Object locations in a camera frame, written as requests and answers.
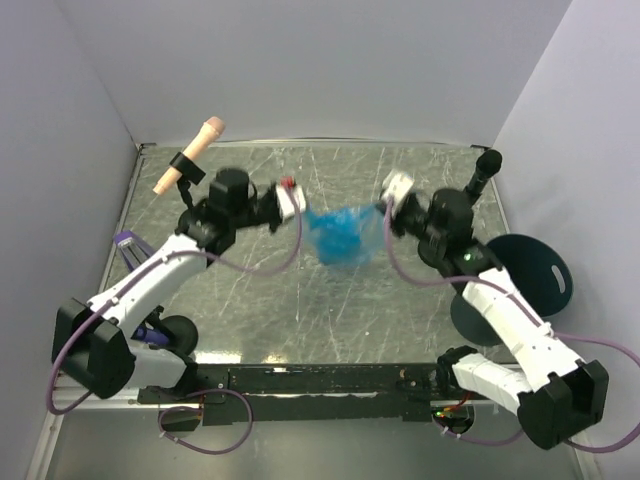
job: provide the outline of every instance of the black round disc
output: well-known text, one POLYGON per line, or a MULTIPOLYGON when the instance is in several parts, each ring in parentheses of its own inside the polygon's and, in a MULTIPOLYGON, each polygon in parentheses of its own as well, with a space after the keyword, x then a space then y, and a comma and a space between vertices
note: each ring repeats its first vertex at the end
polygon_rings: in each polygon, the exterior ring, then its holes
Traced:
MULTIPOLYGON (((494 238, 487 246, 507 268, 513 283, 538 315, 549 317, 567 306, 573 294, 573 279, 567 265, 551 247, 519 234, 494 238)), ((480 312, 460 295, 451 301, 450 313, 453 325, 466 340, 483 347, 502 343, 480 312)))
POLYGON ((196 325, 182 315, 170 315, 163 318, 161 322, 175 337, 169 347, 186 356, 191 355, 198 345, 199 336, 196 325))
POLYGON ((571 272, 546 243, 512 233, 494 238, 487 246, 538 315, 549 317, 567 306, 573 295, 571 272))

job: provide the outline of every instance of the blue object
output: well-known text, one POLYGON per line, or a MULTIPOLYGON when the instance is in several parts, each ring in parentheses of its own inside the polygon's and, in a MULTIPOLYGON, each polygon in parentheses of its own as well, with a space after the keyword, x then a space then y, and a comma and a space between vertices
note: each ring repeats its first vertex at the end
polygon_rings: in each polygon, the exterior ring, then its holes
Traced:
POLYGON ((169 345, 170 343, 164 334, 145 327, 138 327, 131 338, 145 343, 153 343, 161 347, 169 345))
POLYGON ((318 215, 304 214, 305 240, 324 265, 358 266, 384 246, 384 215, 375 205, 344 207, 318 215))

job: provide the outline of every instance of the cable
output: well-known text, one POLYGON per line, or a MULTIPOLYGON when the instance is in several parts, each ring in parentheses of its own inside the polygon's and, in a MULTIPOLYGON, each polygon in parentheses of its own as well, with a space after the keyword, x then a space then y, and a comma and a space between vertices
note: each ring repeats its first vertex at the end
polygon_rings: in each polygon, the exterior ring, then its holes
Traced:
MULTIPOLYGON (((520 310, 522 310, 522 312, 527 316, 527 318, 529 320, 531 320, 533 322, 534 325, 540 325, 540 322, 531 314, 531 312, 529 312, 529 310, 522 304, 522 302, 517 298, 514 297, 512 295, 508 295, 508 292, 503 289, 502 287, 500 287, 499 285, 496 285, 492 282, 488 282, 486 280, 483 280, 479 277, 473 277, 473 276, 455 276, 455 277, 449 277, 449 278, 444 278, 441 280, 435 280, 435 281, 425 281, 425 280, 419 280, 417 278, 413 278, 412 276, 410 276, 407 272, 404 271, 404 269, 400 266, 400 263, 398 262, 398 258, 396 257, 394 251, 393 251, 393 246, 391 244, 391 210, 393 207, 393 199, 389 200, 389 203, 387 204, 387 209, 385 211, 385 215, 384 215, 384 241, 385 241, 385 246, 387 249, 387 254, 389 256, 389 261, 391 262, 391 265, 393 266, 394 270, 398 273, 398 275, 405 281, 413 284, 413 285, 417 285, 420 287, 435 287, 435 286, 440 286, 440 285, 448 285, 448 284, 453 284, 453 283, 460 283, 460 282, 475 282, 475 283, 479 283, 481 285, 486 285, 488 287, 491 287, 497 291, 499 291, 502 294, 505 294, 508 296, 508 298, 513 301, 519 308, 520 310)), ((589 338, 589 337, 583 337, 580 335, 570 335, 567 333, 559 333, 559 332, 555 332, 555 336, 557 338, 559 338, 560 340, 573 340, 573 341, 577 341, 577 342, 582 342, 582 343, 592 343, 595 345, 603 345, 605 347, 610 347, 613 348, 615 350, 618 350, 619 352, 623 353, 624 355, 626 355, 627 357, 629 357, 631 360, 633 360, 633 362, 640 368, 640 356, 638 356, 636 353, 632 352, 631 350, 629 350, 627 347, 620 345, 619 343, 616 342, 612 342, 612 341, 608 341, 608 340, 601 340, 601 339, 597 339, 597 338, 589 338)), ((586 446, 586 445, 578 445, 577 443, 574 443, 570 440, 567 440, 565 443, 567 445, 570 445, 571 447, 577 449, 577 450, 582 450, 584 452, 588 452, 588 453, 611 453, 611 452, 616 452, 618 450, 620 450, 621 448, 626 447, 627 445, 629 445, 631 442, 633 442, 636 438, 638 438, 640 436, 640 422, 638 422, 638 424, 635 426, 635 428, 633 430, 631 430, 631 432, 629 432, 622 440, 613 443, 611 445, 607 445, 605 447, 590 447, 590 446, 586 446)), ((504 442, 510 443, 510 441, 515 441, 518 437, 514 436, 514 437, 510 437, 507 440, 504 440, 504 442)), ((477 439, 467 439, 465 441, 470 441, 471 443, 475 443, 478 445, 487 445, 487 443, 484 443, 483 440, 477 440, 477 439)))
MULTIPOLYGON (((172 252, 172 253, 168 254, 166 256, 166 258, 167 259, 173 259, 173 258, 178 258, 178 257, 190 256, 190 255, 191 256, 200 256, 200 257, 205 257, 205 258, 207 258, 209 260, 212 260, 214 262, 222 263, 223 265, 229 266, 231 268, 235 268, 236 270, 240 270, 240 271, 246 272, 246 273, 252 273, 254 275, 258 274, 258 272, 260 272, 260 274, 262 274, 262 275, 275 275, 277 273, 283 272, 284 270, 286 270, 289 267, 289 265, 291 265, 293 263, 293 261, 295 260, 295 257, 298 255, 298 253, 300 251, 300 247, 302 245, 302 215, 300 214, 300 207, 298 206, 298 203, 296 202, 295 198, 293 197, 293 194, 291 193, 291 191, 287 189, 286 192, 287 192, 287 195, 289 196, 289 199, 291 200, 291 203, 293 204, 293 209, 294 209, 294 212, 295 212, 295 217, 297 219, 297 225, 298 225, 298 237, 297 237, 296 245, 295 245, 291 255, 289 255, 289 258, 287 258, 282 265, 280 265, 278 267, 275 267, 275 268, 272 268, 271 270, 256 269, 254 267, 247 268, 247 267, 238 266, 238 265, 235 265, 235 264, 233 264, 231 262, 223 260, 220 256, 215 255, 213 253, 191 251, 191 250, 181 250, 181 251, 177 251, 177 252, 172 252)), ((156 267, 158 267, 159 265, 162 265, 163 263, 164 263, 164 259, 163 258, 158 258, 158 259, 154 260, 153 262, 149 263, 148 265, 145 265, 144 267, 142 267, 142 266, 139 267, 139 271, 137 271, 137 273, 133 276, 133 278, 131 280, 129 280, 113 296, 112 299, 107 301, 104 305, 102 305, 94 313, 92 313, 89 316, 89 318, 87 318, 78 327, 78 329, 75 332, 73 332, 71 337, 69 337, 67 342, 60 349, 60 352, 56 356, 56 359, 53 361, 53 366, 51 368, 51 374, 49 375, 49 380, 47 382, 47 392, 46 392, 45 401, 46 401, 47 409, 49 410, 49 412, 51 412, 54 415, 65 415, 65 414, 69 413, 70 411, 72 411, 74 408, 76 408, 78 405, 80 405, 82 402, 84 402, 91 395, 91 392, 86 392, 78 400, 73 402, 71 405, 68 405, 67 407, 61 408, 61 409, 57 408, 53 404, 53 392, 54 392, 54 390, 56 388, 56 380, 58 378, 58 373, 60 371, 60 368, 62 367, 62 362, 64 362, 64 359, 69 354, 69 350, 71 350, 71 347, 84 334, 84 332, 87 331, 87 329, 93 324, 93 322, 95 322, 97 319, 102 317, 102 315, 104 315, 107 312, 107 310, 109 310, 111 307, 113 307, 115 305, 115 303, 121 297, 126 295, 127 292, 129 292, 140 280, 142 280, 142 278, 144 278, 151 271, 153 271, 156 267)))
POLYGON ((208 393, 225 393, 227 395, 232 395, 232 396, 238 398, 244 404, 244 407, 247 410, 247 421, 248 421, 247 429, 244 431, 244 433, 242 434, 242 436, 240 437, 240 439, 236 443, 234 443, 230 447, 224 448, 222 450, 208 450, 206 448, 197 447, 197 446, 193 445, 192 443, 185 442, 184 440, 182 440, 182 439, 176 437, 175 435, 172 435, 171 433, 167 432, 162 427, 162 419, 167 414, 173 413, 173 412, 193 412, 193 413, 198 413, 198 414, 202 413, 200 408, 184 407, 184 406, 171 407, 171 408, 169 408, 167 410, 164 410, 162 413, 160 413, 160 415, 158 415, 158 428, 160 428, 160 436, 161 437, 166 437, 169 440, 173 441, 174 443, 177 443, 178 445, 182 445, 183 447, 186 447, 189 450, 193 450, 194 452, 203 453, 204 455, 224 455, 225 453, 230 453, 230 452, 233 452, 234 450, 238 449, 247 440, 247 438, 249 438, 249 435, 251 434, 251 430, 253 429, 253 410, 251 410, 251 404, 239 392, 236 392, 235 390, 228 390, 226 388, 212 388, 210 390, 201 390, 199 392, 190 393, 189 395, 187 395, 184 398, 198 397, 200 395, 206 395, 208 393))
POLYGON ((454 412, 454 411, 458 410, 461 406, 463 406, 465 403, 467 403, 470 398, 471 398, 471 392, 467 392, 467 393, 465 393, 465 395, 462 398, 462 400, 460 400, 460 402, 458 402, 457 405, 452 405, 450 407, 444 407, 442 410, 445 411, 445 412, 454 412))

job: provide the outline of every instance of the wooden handle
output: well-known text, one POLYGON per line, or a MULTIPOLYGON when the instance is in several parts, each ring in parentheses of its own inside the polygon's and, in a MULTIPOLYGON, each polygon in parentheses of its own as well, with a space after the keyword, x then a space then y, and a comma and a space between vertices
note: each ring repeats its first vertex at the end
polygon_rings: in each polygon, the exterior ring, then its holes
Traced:
MULTIPOLYGON (((191 143, 182 151, 182 154, 192 162, 196 161, 196 158, 204 152, 209 145, 215 142, 222 132, 224 132, 224 122, 218 117, 211 117, 205 123, 202 124, 202 128, 196 137, 191 140, 191 143)), ((153 191, 162 195, 180 179, 182 174, 173 167, 164 173, 162 178, 158 180, 158 183, 154 187, 153 191)))

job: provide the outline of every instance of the scratched metal surface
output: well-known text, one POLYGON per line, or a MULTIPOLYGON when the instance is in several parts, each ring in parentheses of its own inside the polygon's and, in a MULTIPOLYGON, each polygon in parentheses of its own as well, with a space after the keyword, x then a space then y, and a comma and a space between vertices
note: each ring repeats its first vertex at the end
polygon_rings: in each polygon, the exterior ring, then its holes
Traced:
MULTIPOLYGON (((172 233, 184 210, 176 191, 162 197, 152 192, 177 151, 144 149, 125 220, 125 229, 154 247, 172 233)), ((295 176, 314 208, 323 211, 370 202, 392 168, 413 175, 429 197, 445 185, 462 187, 478 155, 469 148, 432 145, 222 144, 198 161, 209 176, 195 192, 206 192, 218 168, 236 166, 249 171, 257 185, 295 176)), ((475 227, 483 240, 504 233, 491 189, 477 206, 475 227)), ((247 266, 273 266, 287 255, 294 234, 294 225, 275 236, 266 229, 246 231, 226 256, 247 266)), ((395 249, 409 272, 437 278, 419 260, 414 240, 397 240, 395 249)), ((109 284, 125 274, 116 260, 109 284)), ((449 318, 452 297, 451 288, 423 290, 404 283, 384 252, 366 267, 345 271, 320 265, 305 246, 294 266, 278 277, 252 277, 214 266, 188 281, 164 306, 167 314, 186 315, 198 325, 196 358, 201 362, 428 362, 451 346, 468 343, 449 318)), ((480 350, 495 361, 511 360, 502 347, 480 350)))

